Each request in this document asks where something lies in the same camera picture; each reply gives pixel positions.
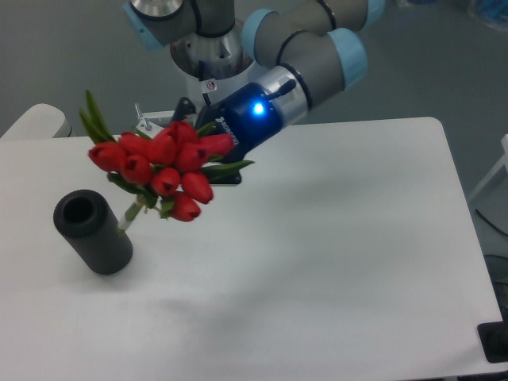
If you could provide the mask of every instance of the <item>tulip bouquet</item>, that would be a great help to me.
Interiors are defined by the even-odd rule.
[[[234,143],[227,133],[214,134],[214,122],[196,130],[186,121],[173,121],[153,139],[125,132],[116,140],[89,91],[87,108],[88,114],[80,110],[79,116],[95,144],[88,156],[110,182],[136,195],[118,222],[119,233],[125,233],[143,208],[156,210],[161,218],[194,220],[201,213],[197,202],[207,204],[214,197],[210,183],[253,163],[220,164]]]

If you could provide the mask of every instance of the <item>gray floor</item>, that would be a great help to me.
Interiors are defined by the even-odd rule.
[[[435,117],[445,127],[467,193],[502,155],[499,141],[508,133],[508,33],[473,21],[463,0],[404,9],[387,1],[382,21],[360,33],[368,77],[302,123]],[[261,6],[284,11],[300,2],[237,1],[237,14],[245,19]],[[117,133],[136,122],[134,102],[146,111],[173,108],[184,95],[183,79],[167,50],[144,50],[125,22],[122,3],[2,0],[0,135],[37,103],[61,109],[83,134],[77,111],[85,89],[94,92]],[[507,189],[482,204],[506,230]],[[508,253],[507,239],[475,223],[485,253]]]

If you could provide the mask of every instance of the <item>tulip bud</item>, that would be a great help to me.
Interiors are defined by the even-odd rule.
[[[173,137],[158,134],[148,146],[148,160],[153,164],[170,165],[175,161],[176,144]]]
[[[159,196],[171,196],[178,185],[180,174],[174,168],[164,168],[152,179],[152,188]]]
[[[143,139],[135,133],[123,133],[118,140],[120,146],[130,155],[142,155],[146,157],[149,140]]]
[[[152,167],[148,160],[141,155],[131,155],[123,161],[120,174],[129,183],[146,185],[152,180]]]
[[[175,139],[177,149],[181,149],[185,143],[199,143],[199,136],[194,127],[186,121],[173,121],[167,133]]]
[[[93,147],[88,156],[91,160],[106,172],[120,171],[121,164],[124,162],[127,154],[125,150],[114,141],[105,141]]]
[[[175,220],[189,222],[194,220],[201,213],[201,209],[199,209],[196,201],[185,193],[176,191],[173,197],[175,198],[175,206],[173,206],[173,210],[171,211],[171,217]]]
[[[205,147],[210,155],[226,156],[235,148],[233,138],[228,133],[202,137],[199,144]]]
[[[201,172],[187,172],[182,177],[183,191],[201,204],[207,204],[214,198],[214,192],[208,179]]]
[[[197,171],[210,155],[200,144],[185,143],[176,156],[175,166],[181,172]]]

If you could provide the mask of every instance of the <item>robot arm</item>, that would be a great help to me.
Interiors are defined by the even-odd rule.
[[[204,67],[212,68],[209,78],[220,73],[234,79],[239,67],[225,58],[237,51],[243,56],[243,49],[252,65],[271,69],[198,116],[197,127],[216,121],[217,133],[233,137],[236,147],[225,158],[231,162],[366,74],[367,54],[351,30],[380,18],[384,5],[385,0],[311,0],[287,14],[258,10],[244,23],[239,48],[233,43],[239,40],[233,0],[132,0],[125,12],[144,38],[160,46],[186,36],[188,59],[201,68],[194,73],[199,80],[206,78]]]

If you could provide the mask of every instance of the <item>black cylinder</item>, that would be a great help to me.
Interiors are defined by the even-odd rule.
[[[133,257],[130,239],[117,231],[113,211],[93,190],[76,190],[63,197],[56,205],[53,222],[88,267],[98,274],[120,271]]]

